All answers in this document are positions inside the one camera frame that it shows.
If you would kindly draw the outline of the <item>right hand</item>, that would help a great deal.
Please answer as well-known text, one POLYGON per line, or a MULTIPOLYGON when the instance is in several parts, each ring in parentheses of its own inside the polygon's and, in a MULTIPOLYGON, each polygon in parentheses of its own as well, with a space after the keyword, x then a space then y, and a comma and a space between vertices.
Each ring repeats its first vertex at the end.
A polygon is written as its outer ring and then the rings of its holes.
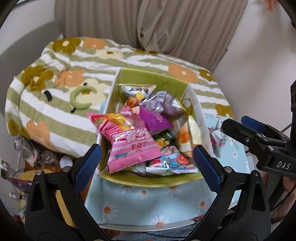
POLYGON ((271 208, 272 223, 282 220, 295 202, 295 177, 284 176, 282 178, 282 184, 288 193, 278 204, 271 208))

